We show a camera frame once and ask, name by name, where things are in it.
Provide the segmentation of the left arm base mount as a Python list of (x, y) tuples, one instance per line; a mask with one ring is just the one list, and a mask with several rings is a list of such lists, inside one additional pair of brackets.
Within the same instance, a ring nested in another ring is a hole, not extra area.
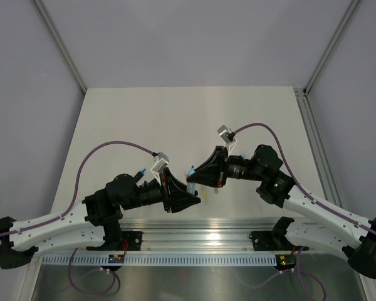
[(122, 239), (115, 244), (104, 243), (103, 246), (86, 247), (87, 251), (101, 251), (109, 252), (105, 260), (105, 264), (101, 265), (103, 269), (109, 269), (111, 272), (116, 272), (125, 263), (128, 251), (140, 251), (142, 245), (141, 231), (122, 231)]

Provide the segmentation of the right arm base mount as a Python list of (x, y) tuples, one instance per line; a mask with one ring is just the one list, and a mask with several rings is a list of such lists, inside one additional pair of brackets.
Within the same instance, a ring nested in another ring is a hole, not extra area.
[(248, 238), (253, 244), (254, 251), (273, 251), (282, 252), (281, 255), (275, 255), (276, 266), (278, 271), (291, 270), (296, 267), (297, 251), (303, 248), (308, 251), (306, 246), (292, 245), (285, 237), (274, 239), (271, 231), (252, 231)]

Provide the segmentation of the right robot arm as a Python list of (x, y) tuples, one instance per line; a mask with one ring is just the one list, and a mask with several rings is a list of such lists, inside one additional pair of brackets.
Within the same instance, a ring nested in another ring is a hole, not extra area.
[(281, 171), (283, 161), (269, 145), (259, 145), (252, 158), (230, 156), (217, 146), (206, 162), (188, 173), (187, 181), (222, 188), (227, 179), (258, 181), (256, 192), (266, 203), (298, 213), (314, 222), (307, 226), (282, 217), (272, 230), (278, 248), (305, 246), (345, 260), (359, 274), (376, 279), (376, 217), (351, 213), (301, 187)]

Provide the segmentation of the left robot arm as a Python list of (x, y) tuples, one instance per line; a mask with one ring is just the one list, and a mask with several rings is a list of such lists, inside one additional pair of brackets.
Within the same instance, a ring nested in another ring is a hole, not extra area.
[(201, 201), (197, 191), (187, 188), (169, 169), (161, 172), (159, 180), (140, 184), (143, 176), (143, 172), (120, 174), (66, 214), (24, 221), (1, 218), (0, 267), (22, 267), (36, 256), (74, 248), (117, 250), (124, 241), (119, 223), (124, 211), (160, 203), (165, 212), (179, 213)]

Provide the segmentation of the light blue highlighter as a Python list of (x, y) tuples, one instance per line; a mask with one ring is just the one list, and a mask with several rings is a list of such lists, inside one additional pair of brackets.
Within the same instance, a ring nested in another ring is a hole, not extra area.
[(196, 192), (196, 184), (193, 183), (193, 182), (189, 182), (188, 181), (188, 178), (193, 175), (195, 173), (195, 169), (194, 169), (194, 166), (191, 166), (189, 172), (186, 174), (186, 191), (193, 195), (193, 196), (196, 196), (197, 195), (197, 192)]

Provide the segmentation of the yellow highlighter pen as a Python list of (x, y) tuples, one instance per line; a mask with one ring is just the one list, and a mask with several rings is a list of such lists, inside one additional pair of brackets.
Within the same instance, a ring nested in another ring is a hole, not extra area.
[(204, 186), (202, 186), (201, 192), (202, 192), (203, 201), (204, 201), (205, 204), (207, 204), (209, 202), (209, 196), (208, 196), (208, 193), (207, 193), (207, 189)]

